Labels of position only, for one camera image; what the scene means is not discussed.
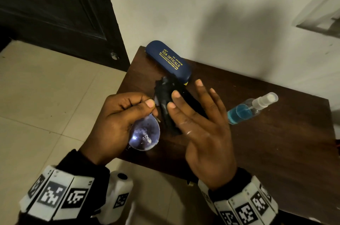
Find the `dark door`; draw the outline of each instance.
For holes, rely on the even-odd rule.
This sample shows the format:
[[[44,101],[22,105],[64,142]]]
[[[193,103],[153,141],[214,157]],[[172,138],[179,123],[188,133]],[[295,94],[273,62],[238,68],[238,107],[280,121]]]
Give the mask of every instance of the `dark door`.
[[[0,26],[18,40],[123,71],[130,66],[110,0],[0,0]]]

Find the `spray bottle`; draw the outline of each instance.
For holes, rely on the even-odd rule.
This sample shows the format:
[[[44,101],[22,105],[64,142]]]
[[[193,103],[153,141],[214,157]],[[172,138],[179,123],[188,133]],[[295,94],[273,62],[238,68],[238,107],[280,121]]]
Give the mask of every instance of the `spray bottle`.
[[[240,123],[243,120],[257,116],[261,113],[261,110],[277,101],[278,96],[273,92],[270,92],[257,99],[248,99],[228,111],[229,124],[234,125]]]

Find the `blue liquid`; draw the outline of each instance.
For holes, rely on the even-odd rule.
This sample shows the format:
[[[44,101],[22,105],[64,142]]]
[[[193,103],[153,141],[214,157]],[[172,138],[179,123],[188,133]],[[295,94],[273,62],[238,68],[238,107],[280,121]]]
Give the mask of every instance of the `blue liquid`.
[[[228,120],[230,124],[237,124],[252,117],[252,111],[245,104],[239,104],[228,111]]]

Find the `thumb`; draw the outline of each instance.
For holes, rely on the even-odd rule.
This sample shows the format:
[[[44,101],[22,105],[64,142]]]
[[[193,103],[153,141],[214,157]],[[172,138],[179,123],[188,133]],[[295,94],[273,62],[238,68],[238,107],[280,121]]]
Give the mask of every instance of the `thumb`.
[[[121,118],[132,125],[136,120],[146,117],[155,108],[155,102],[148,99],[120,113]]]

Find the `hand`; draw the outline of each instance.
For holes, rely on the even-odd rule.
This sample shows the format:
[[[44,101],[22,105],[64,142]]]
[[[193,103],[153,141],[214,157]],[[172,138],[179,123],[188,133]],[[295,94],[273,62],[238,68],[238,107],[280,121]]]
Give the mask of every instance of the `hand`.
[[[215,190],[228,183],[237,170],[227,111],[214,89],[209,93],[202,81],[196,90],[209,120],[195,112],[178,91],[172,92],[168,112],[183,134],[190,139],[185,159],[193,173]]]
[[[95,125],[79,151],[97,165],[106,165],[128,144],[132,124],[150,113],[155,102],[143,93],[130,92],[106,98]]]

